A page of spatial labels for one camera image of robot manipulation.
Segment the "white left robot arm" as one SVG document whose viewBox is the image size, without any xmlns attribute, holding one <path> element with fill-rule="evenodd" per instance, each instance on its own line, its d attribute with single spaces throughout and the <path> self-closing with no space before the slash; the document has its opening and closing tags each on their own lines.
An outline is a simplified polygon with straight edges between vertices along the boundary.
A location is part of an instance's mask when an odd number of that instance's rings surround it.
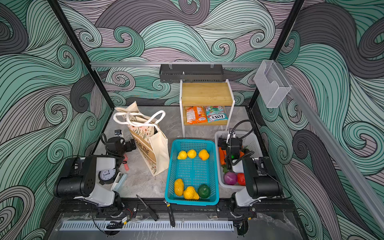
<svg viewBox="0 0 384 240">
<path fill-rule="evenodd" d="M 83 200 L 99 208 L 111 207 L 120 213 L 124 205 L 118 188 L 127 178 L 120 166 L 128 170 L 126 153 L 137 149 L 136 142 L 125 140 L 121 130 L 116 130 L 110 139 L 102 133 L 100 141 L 105 155 L 73 156 L 64 160 L 53 194 L 59 199 Z"/>
</svg>

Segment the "cream floral tote bag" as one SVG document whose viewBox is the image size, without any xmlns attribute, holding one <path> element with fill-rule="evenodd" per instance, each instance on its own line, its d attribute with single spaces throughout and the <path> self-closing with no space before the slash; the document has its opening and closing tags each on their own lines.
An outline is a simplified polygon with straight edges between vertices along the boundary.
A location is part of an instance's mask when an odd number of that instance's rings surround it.
<svg viewBox="0 0 384 240">
<path fill-rule="evenodd" d="M 166 112 L 160 110 L 149 117 L 139 111 L 136 102 L 127 108 L 116 107 L 115 110 L 114 121 L 128 127 L 152 176 L 167 170 L 170 163 L 168 138 L 159 126 Z"/>
</svg>

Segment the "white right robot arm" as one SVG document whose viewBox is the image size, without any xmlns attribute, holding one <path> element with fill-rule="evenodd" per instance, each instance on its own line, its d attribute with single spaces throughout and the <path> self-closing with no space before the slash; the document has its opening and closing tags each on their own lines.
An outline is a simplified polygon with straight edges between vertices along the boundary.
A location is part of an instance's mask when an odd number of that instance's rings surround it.
<svg viewBox="0 0 384 240">
<path fill-rule="evenodd" d="M 263 155 L 257 136 L 254 133 L 246 136 L 245 131 L 239 131 L 234 137 L 241 139 L 240 145 L 232 141 L 233 146 L 240 147 L 238 154 L 230 154 L 227 150 L 230 133 L 215 133 L 219 184 L 235 191 L 233 199 L 238 207 L 281 196 L 283 186 L 270 172 L 273 169 L 268 165 L 271 160 Z"/>
</svg>

